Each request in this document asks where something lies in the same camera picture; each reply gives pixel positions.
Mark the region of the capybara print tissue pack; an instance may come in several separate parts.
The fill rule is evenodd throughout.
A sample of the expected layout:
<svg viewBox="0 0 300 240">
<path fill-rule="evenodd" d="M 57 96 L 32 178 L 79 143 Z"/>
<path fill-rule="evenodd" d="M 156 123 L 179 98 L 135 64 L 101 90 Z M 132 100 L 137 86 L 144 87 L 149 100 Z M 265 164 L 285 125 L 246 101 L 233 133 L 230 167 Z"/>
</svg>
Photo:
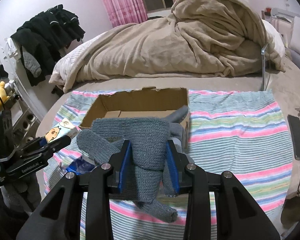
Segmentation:
<svg viewBox="0 0 300 240">
<path fill-rule="evenodd" d="M 51 128 L 45 135 L 45 140 L 50 143 L 64 135 L 73 139 L 81 130 L 78 129 L 70 120 L 63 118 L 55 127 Z"/>
</svg>

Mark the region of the grey knitted gloves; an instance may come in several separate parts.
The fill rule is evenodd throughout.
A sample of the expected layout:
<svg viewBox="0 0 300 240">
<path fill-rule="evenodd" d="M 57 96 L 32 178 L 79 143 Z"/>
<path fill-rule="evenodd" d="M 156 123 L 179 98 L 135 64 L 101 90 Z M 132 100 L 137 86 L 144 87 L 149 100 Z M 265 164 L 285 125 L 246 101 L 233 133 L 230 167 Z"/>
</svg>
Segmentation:
<svg viewBox="0 0 300 240">
<path fill-rule="evenodd" d="M 124 141 L 132 145 L 132 163 L 121 194 L 111 194 L 115 200 L 132 201 L 142 212 L 163 222 L 177 220 L 176 209 L 157 200 L 159 187 L 167 196 L 175 196 L 167 166 L 166 143 L 173 140 L 178 152 L 183 152 L 186 132 L 181 122 L 189 112 L 182 106 L 164 118 L 104 118 L 96 119 L 90 128 L 76 137 L 78 148 L 96 164 L 108 162 L 120 152 Z"/>
</svg>

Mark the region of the grey shelf unit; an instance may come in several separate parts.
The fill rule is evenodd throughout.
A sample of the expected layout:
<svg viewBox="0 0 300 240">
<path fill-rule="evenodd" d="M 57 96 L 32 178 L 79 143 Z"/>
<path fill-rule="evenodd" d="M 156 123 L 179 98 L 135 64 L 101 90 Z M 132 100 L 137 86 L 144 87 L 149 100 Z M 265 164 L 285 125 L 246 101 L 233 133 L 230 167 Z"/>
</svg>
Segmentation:
<svg viewBox="0 0 300 240">
<path fill-rule="evenodd" d="M 5 91 L 9 96 L 5 106 L 12 114 L 12 137 L 15 146 L 23 145 L 36 137 L 40 124 L 39 119 L 21 97 L 14 80 L 5 84 Z"/>
</svg>

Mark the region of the black clothes pile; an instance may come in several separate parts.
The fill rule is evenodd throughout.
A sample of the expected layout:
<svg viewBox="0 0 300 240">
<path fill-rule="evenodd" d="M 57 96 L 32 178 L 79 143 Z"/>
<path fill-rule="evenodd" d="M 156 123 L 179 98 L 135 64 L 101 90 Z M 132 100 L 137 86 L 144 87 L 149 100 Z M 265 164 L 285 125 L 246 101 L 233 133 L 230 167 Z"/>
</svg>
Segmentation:
<svg viewBox="0 0 300 240">
<path fill-rule="evenodd" d="M 74 40 L 81 41 L 84 35 L 78 16 L 62 4 L 40 12 L 19 27 L 11 39 L 19 47 L 30 85 L 37 86 L 51 75 L 61 59 L 60 51 Z"/>
</svg>

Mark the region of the brown cardboard box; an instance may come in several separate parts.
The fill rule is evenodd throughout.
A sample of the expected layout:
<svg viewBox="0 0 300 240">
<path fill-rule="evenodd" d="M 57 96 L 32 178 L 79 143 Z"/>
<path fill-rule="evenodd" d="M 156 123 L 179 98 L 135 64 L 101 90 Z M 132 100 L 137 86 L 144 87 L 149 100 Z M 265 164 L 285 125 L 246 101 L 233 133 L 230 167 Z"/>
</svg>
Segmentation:
<svg viewBox="0 0 300 240">
<path fill-rule="evenodd" d="M 189 100 L 185 88 L 143 88 L 99 95 L 83 118 L 76 137 L 80 150 L 93 157 L 115 153 L 124 140 L 136 148 L 160 152 L 173 140 L 187 149 Z"/>
</svg>

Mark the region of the metal bed rail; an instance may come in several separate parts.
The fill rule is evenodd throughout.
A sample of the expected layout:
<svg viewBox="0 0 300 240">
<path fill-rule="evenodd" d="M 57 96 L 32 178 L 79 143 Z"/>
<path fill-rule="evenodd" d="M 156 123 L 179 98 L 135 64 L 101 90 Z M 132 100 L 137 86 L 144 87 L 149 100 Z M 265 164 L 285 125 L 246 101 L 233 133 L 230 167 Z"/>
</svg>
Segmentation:
<svg viewBox="0 0 300 240">
<path fill-rule="evenodd" d="M 266 43 L 261 49 L 261 59 L 262 59 L 262 83 L 261 83 L 261 91 L 265 91 L 269 82 L 269 74 L 266 72 L 267 65 L 267 57 L 266 52 L 268 48 L 268 43 Z"/>
</svg>

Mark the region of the beige fleece blanket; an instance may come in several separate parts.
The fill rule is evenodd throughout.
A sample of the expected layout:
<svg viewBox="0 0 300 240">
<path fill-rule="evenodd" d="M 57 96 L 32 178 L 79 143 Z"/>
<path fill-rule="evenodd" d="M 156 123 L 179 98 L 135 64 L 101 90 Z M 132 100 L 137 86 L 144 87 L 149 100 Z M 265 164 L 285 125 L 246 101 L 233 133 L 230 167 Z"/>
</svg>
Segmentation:
<svg viewBox="0 0 300 240">
<path fill-rule="evenodd" d="M 220 76 L 259 72 L 261 49 L 279 71 L 260 16 L 245 0 L 176 0 L 166 17 L 121 25 L 94 41 L 75 61 L 63 90 L 115 76 Z"/>
</svg>

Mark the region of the white pillow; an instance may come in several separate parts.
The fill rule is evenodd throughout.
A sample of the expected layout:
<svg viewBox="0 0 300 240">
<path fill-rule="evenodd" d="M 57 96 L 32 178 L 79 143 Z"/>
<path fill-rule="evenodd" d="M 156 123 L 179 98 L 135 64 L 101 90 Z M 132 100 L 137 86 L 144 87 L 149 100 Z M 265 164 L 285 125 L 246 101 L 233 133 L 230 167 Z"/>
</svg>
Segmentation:
<svg viewBox="0 0 300 240">
<path fill-rule="evenodd" d="M 286 49 L 281 34 L 268 21 L 262 20 L 262 22 L 268 36 L 270 37 L 270 39 L 272 39 L 274 50 L 280 55 L 281 58 L 283 58 L 285 56 Z"/>
</svg>

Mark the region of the black smartphone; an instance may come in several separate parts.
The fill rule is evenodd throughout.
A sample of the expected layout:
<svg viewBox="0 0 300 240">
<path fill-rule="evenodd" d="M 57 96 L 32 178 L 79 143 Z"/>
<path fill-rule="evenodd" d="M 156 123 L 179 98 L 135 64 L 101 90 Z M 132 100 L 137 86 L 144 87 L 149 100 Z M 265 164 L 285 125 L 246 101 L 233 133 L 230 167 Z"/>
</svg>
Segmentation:
<svg viewBox="0 0 300 240">
<path fill-rule="evenodd" d="M 300 119 L 293 115 L 287 116 L 289 129 L 293 142 L 294 157 L 300 160 Z"/>
</svg>

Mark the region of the blue tissue pack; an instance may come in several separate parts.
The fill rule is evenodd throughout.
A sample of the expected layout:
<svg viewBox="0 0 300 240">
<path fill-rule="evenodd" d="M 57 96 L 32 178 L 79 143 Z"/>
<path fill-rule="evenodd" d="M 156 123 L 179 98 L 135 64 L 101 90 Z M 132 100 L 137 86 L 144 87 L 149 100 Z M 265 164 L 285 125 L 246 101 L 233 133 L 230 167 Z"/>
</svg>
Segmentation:
<svg viewBox="0 0 300 240">
<path fill-rule="evenodd" d="M 91 172 L 95 165 L 86 161 L 82 157 L 75 159 L 67 168 L 67 172 L 73 172 L 75 175 L 82 175 Z"/>
</svg>

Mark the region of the white quilt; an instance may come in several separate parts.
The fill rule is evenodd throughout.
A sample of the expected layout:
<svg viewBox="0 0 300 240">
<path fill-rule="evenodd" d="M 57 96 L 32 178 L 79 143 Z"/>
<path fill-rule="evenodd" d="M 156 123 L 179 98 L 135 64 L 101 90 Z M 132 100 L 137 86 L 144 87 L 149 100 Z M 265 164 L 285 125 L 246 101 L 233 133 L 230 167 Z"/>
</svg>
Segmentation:
<svg viewBox="0 0 300 240">
<path fill-rule="evenodd" d="M 75 49 L 67 53 L 64 57 L 62 57 L 55 65 L 52 74 L 50 76 L 49 83 L 56 85 L 58 88 L 63 90 L 65 85 L 66 76 L 69 74 L 72 66 L 74 65 L 75 61 L 86 51 L 86 49 L 100 37 L 102 37 L 104 33 L 97 35 L 96 37 L 88 40 L 77 46 Z"/>
</svg>

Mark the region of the pink curtain left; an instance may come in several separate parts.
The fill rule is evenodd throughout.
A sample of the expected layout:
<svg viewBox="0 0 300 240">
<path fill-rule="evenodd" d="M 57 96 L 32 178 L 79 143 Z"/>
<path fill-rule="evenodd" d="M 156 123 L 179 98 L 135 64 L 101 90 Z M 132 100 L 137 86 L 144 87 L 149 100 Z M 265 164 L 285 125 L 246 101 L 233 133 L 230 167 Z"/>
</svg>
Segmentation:
<svg viewBox="0 0 300 240">
<path fill-rule="evenodd" d="M 143 0 L 102 0 L 113 27 L 147 20 Z"/>
</svg>

